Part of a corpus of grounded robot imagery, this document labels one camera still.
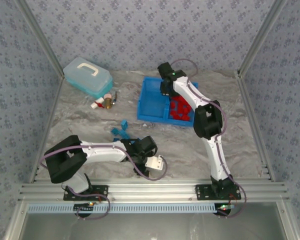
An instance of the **light blue storage box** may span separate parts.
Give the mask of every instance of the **light blue storage box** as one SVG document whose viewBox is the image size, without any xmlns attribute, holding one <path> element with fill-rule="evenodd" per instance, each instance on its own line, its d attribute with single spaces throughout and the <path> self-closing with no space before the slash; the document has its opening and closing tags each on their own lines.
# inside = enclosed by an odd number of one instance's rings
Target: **light blue storage box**
<svg viewBox="0 0 300 240">
<path fill-rule="evenodd" d="M 77 57 L 63 69 L 65 79 L 75 88 L 93 96 L 103 97 L 113 87 L 113 78 L 108 70 L 82 57 Z"/>
</svg>

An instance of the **blue tray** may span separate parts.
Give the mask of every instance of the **blue tray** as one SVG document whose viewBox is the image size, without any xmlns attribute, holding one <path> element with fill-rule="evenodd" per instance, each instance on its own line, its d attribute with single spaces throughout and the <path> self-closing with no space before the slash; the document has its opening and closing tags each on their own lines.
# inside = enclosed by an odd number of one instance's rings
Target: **blue tray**
<svg viewBox="0 0 300 240">
<path fill-rule="evenodd" d="M 158 77 L 145 76 L 138 101 L 136 118 L 148 122 L 173 124 L 184 127 L 194 125 L 195 113 L 193 110 L 188 114 L 189 121 L 175 120 L 169 115 L 170 99 L 160 92 L 160 84 L 163 80 Z"/>
</svg>

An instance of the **white handle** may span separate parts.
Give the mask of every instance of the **white handle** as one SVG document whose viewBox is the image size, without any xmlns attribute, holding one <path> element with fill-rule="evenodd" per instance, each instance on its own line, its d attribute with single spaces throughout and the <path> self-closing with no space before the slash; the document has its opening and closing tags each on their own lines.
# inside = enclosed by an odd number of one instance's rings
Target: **white handle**
<svg viewBox="0 0 300 240">
<path fill-rule="evenodd" d="M 97 74 L 98 74 L 98 72 L 99 72 L 99 70 L 98 70 L 98 68 L 96 68 L 95 66 L 92 66 L 92 65 L 90 65 L 90 64 L 88 64 L 88 63 L 81 63 L 79 66 L 77 66 L 77 68 L 79 69 L 79 68 L 82 68 L 82 67 L 87 67 L 87 68 L 90 68 L 90 69 L 92 69 L 92 70 L 94 70 L 94 73 L 92 73 L 92 76 L 96 76 Z"/>
</svg>

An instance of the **plastic container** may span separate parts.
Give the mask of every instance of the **plastic container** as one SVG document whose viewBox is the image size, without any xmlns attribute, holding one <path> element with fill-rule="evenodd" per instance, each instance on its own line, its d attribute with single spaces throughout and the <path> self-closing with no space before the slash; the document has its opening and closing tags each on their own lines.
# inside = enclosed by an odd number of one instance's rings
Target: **plastic container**
<svg viewBox="0 0 300 240">
<path fill-rule="evenodd" d="M 65 79 L 75 88 L 95 99 L 103 97 L 113 87 L 109 71 L 82 57 L 77 57 L 63 69 Z"/>
<path fill-rule="evenodd" d="M 194 125 L 195 116 L 192 109 L 188 113 L 188 116 L 190 117 L 189 121 L 176 120 L 170 115 L 170 98 L 169 96 L 162 95 L 160 92 L 160 84 L 162 81 L 163 80 L 158 77 L 144 77 L 136 111 L 137 119 L 148 122 L 192 127 Z M 192 84 L 198 88 L 197 82 L 193 82 Z"/>
</svg>

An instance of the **patterned wallpaper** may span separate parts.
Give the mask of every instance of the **patterned wallpaper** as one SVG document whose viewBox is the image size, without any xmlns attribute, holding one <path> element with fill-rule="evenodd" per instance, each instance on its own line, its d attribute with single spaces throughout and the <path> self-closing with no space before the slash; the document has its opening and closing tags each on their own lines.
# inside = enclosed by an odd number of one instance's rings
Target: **patterned wallpaper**
<svg viewBox="0 0 300 240">
<path fill-rule="evenodd" d="M 178 58 L 234 70 L 273 0 L 27 2 L 63 67 L 80 56 L 112 70 L 156 69 Z"/>
<path fill-rule="evenodd" d="M 27 182 L 58 86 L 13 0 L 0 0 L 0 240 Z"/>
<path fill-rule="evenodd" d="M 288 0 L 244 77 L 278 181 L 300 222 L 300 0 Z"/>
</svg>

